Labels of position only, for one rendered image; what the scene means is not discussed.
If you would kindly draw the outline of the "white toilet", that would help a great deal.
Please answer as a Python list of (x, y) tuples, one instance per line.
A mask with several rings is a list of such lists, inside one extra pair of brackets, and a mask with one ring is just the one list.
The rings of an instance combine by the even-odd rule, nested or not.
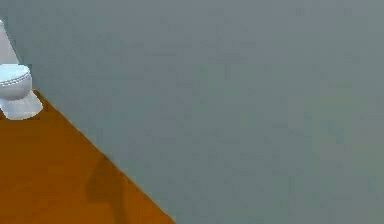
[(25, 120), (43, 110), (33, 91), (33, 78), (28, 66), (21, 64), (0, 19), (0, 110), (9, 120)]

